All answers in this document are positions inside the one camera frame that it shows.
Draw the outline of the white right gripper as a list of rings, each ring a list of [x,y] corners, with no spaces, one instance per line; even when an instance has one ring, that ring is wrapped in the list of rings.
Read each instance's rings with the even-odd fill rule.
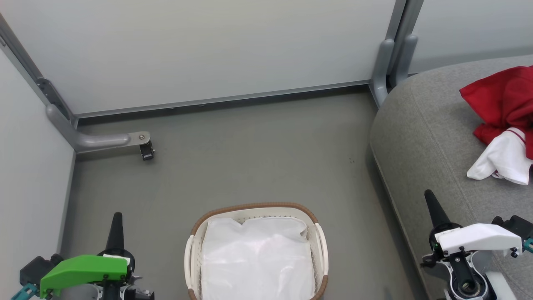
[[[468,265],[468,258],[477,251],[502,251],[514,258],[522,255],[523,240],[517,234],[494,224],[462,227],[449,220],[432,190],[425,190],[424,196],[433,225],[429,236],[432,254],[423,257],[421,267]]]

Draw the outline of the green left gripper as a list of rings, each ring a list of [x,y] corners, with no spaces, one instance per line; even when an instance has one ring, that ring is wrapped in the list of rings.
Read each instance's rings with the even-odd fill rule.
[[[135,270],[135,258],[124,245],[122,213],[114,213],[105,250],[63,260],[40,280],[40,298],[59,296],[64,289],[93,284],[99,299],[122,299]]]

